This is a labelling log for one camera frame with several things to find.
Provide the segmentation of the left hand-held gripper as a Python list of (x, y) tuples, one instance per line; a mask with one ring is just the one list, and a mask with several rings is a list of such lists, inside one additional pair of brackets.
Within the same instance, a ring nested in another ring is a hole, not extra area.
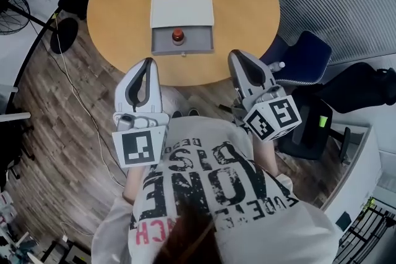
[[(144, 98), (140, 100), (144, 78)], [(114, 104), (117, 111), (140, 112), (113, 115), (116, 131), (112, 138), (120, 166), (133, 168), (159, 163), (170, 117), (161, 113), (161, 90), (154, 59), (145, 58), (129, 69), (116, 87)]]

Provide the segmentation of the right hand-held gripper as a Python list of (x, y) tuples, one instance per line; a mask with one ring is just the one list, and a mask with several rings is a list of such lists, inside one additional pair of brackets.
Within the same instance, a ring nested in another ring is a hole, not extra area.
[[(302, 123), (292, 96), (287, 95), (270, 68), (250, 53), (233, 49), (228, 55), (231, 81), (238, 93), (235, 119), (261, 142), (280, 138)], [(246, 96), (247, 87), (269, 87)]]

